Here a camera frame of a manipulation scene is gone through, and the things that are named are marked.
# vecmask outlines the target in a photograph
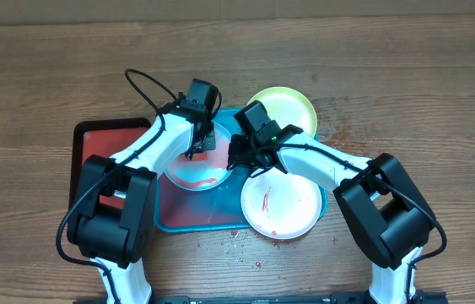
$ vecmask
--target wooden table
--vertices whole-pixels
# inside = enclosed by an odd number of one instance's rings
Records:
[[[471,15],[0,27],[0,303],[104,296],[96,270],[61,260],[54,240],[67,210],[74,126],[154,117],[125,68],[174,91],[192,78],[212,81],[224,107],[271,86],[301,91],[323,143],[396,155],[445,227],[449,246],[419,265],[417,287],[475,303]],[[159,105],[168,101],[143,88]],[[433,232],[425,251],[438,245]],[[79,256],[68,243],[65,250]],[[298,241],[251,230],[235,239],[230,231],[157,232],[144,261],[158,295],[195,297],[365,290],[371,272],[332,197]]]

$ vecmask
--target black cable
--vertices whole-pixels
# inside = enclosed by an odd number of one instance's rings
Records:
[[[237,160],[235,160],[232,164],[228,164],[226,169],[231,170],[231,169],[235,168],[236,166],[238,166],[239,164],[241,164],[242,161],[245,160],[246,158],[251,157],[253,155],[257,155],[257,154],[259,154],[263,151],[269,151],[269,150],[278,151],[281,148],[311,149],[311,150],[314,150],[316,152],[319,152],[322,155],[327,156],[328,158],[330,158],[332,160],[335,160],[337,163],[339,163],[340,165],[342,165],[342,166],[344,166],[348,169],[351,169],[351,170],[356,171],[356,172],[358,172],[360,174],[363,174],[363,175],[366,174],[365,170],[350,164],[348,161],[342,160],[339,157],[336,157],[335,155],[325,151],[324,149],[318,148],[316,146],[311,146],[311,145],[308,145],[308,144],[271,144],[271,145],[268,145],[268,146],[263,146],[263,147],[260,147],[260,148],[251,149],[251,150],[247,151],[245,154],[243,154],[242,156],[240,156],[239,158],[237,158]],[[391,191],[391,193],[394,193],[394,194],[398,195],[399,197],[405,199],[415,209],[417,209],[419,212],[421,212],[427,218],[427,220],[429,220],[430,223],[432,223],[434,228],[436,228],[438,230],[438,232],[440,233],[441,245],[438,249],[434,250],[433,252],[429,252],[429,253],[426,253],[424,255],[418,256],[418,257],[412,259],[412,261],[410,261],[410,263],[408,263],[408,273],[407,273],[407,276],[406,276],[406,290],[404,291],[404,293],[406,294],[406,301],[409,304],[410,300],[411,300],[409,289],[410,289],[410,283],[411,283],[411,278],[412,278],[412,270],[415,269],[415,264],[417,262],[423,261],[427,258],[435,257],[435,256],[439,255],[440,253],[444,252],[445,248],[447,247],[447,235],[446,235],[445,231],[443,230],[443,227],[440,225],[440,223],[432,215],[430,215],[428,212],[426,212],[421,206],[419,206],[417,203],[415,203],[411,198],[409,198],[405,194],[401,193],[400,191],[396,190],[393,186],[391,186],[389,183],[385,182],[384,180],[380,179],[379,177],[377,177],[377,176],[373,176],[373,177],[374,177],[374,179],[376,179],[376,181],[378,181],[378,183],[380,183],[380,185],[382,187],[384,187],[387,190]]]
[[[154,111],[156,113],[156,115],[159,116],[160,118],[160,129],[159,131],[147,142],[145,143],[144,145],[142,145],[139,149],[135,150],[134,152],[132,152],[131,155],[129,155],[124,161],[122,161],[121,163],[117,164],[113,169],[109,170],[106,174],[104,174],[93,186],[91,186],[85,193],[84,195],[82,195],[81,198],[79,198],[76,203],[74,204],[74,206],[65,214],[65,216],[62,218],[62,221],[61,221],[61,224],[59,225],[59,228],[57,229],[57,236],[56,236],[56,240],[55,240],[55,243],[56,243],[56,247],[57,247],[57,252],[59,253],[59,255],[61,256],[62,259],[64,259],[65,261],[69,262],[69,263],[75,263],[75,264],[79,264],[79,265],[87,265],[87,266],[93,266],[93,267],[97,267],[99,269],[102,269],[103,273],[105,276],[108,277],[108,283],[110,284],[110,290],[111,290],[111,295],[113,296],[114,300],[115,300],[115,303],[116,304],[119,304],[121,303],[121,300],[119,299],[119,297],[117,296],[117,291],[116,291],[116,287],[115,287],[115,283],[113,281],[113,278],[111,277],[111,272],[110,270],[102,263],[98,263],[98,262],[93,262],[93,261],[88,261],[88,260],[81,260],[81,259],[77,259],[77,258],[72,258],[70,256],[68,256],[63,250],[62,250],[62,245],[61,245],[61,239],[62,239],[62,233],[65,229],[65,225],[67,224],[68,222],[68,218],[70,217],[70,215],[72,214],[72,212],[74,210],[76,210],[76,208],[90,195],[93,195],[93,191],[103,182],[107,181],[110,177],[112,177],[116,172],[119,171],[119,169],[121,169],[124,165],[126,165],[128,162],[130,162],[131,160],[135,159],[136,157],[138,157],[139,154],[141,154],[144,150],[146,150],[146,148],[148,148],[158,137],[160,137],[160,135],[162,134],[162,132],[165,130],[165,120],[164,120],[164,117],[162,116],[162,113],[159,111],[159,108],[154,104],[154,102],[147,97],[147,95],[145,95],[145,93],[143,93],[143,91],[141,91],[138,86],[130,79],[130,76],[129,76],[129,73],[136,73],[138,75],[141,75],[141,76],[144,76],[145,78],[153,81],[154,83],[156,83],[160,88],[162,88],[163,90],[165,90],[173,99],[174,101],[177,100],[177,98],[175,97],[175,95],[168,89],[166,88],[163,84],[161,84],[158,80],[154,79],[153,77],[147,75],[146,73],[144,72],[140,72],[138,70],[135,70],[135,69],[132,69],[132,68],[129,68],[125,71],[125,77],[127,78],[128,80],[128,83],[154,108]]]

